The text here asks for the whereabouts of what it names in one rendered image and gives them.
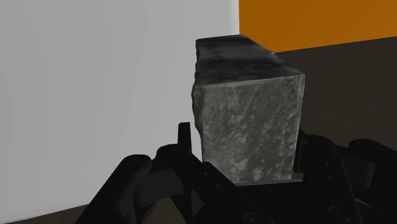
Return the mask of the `grey stone robot stand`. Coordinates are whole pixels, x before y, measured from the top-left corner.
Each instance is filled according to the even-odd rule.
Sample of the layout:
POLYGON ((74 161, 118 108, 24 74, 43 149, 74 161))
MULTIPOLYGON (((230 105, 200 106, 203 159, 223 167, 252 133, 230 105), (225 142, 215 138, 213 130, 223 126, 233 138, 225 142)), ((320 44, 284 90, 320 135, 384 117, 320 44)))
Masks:
POLYGON ((292 176, 305 75, 243 35, 202 38, 192 110, 202 159, 237 185, 292 176))

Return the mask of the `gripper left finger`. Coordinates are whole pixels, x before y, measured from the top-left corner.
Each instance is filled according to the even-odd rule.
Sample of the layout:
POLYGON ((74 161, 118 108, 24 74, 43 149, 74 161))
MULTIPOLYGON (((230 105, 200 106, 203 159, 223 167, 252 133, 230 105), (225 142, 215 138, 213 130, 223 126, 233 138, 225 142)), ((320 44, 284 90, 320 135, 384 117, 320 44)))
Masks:
POLYGON ((157 201, 172 198, 186 224, 268 224, 268 215, 209 162, 192 153, 190 124, 154 159, 125 157, 75 224, 144 224, 157 201))

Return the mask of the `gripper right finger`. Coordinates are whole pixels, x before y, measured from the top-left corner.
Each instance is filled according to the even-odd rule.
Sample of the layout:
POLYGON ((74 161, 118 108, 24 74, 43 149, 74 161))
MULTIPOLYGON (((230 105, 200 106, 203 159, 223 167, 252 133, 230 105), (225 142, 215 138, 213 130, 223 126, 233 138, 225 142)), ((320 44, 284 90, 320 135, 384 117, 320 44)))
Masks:
POLYGON ((397 151, 299 130, 293 170, 310 185, 319 224, 397 224, 397 151))

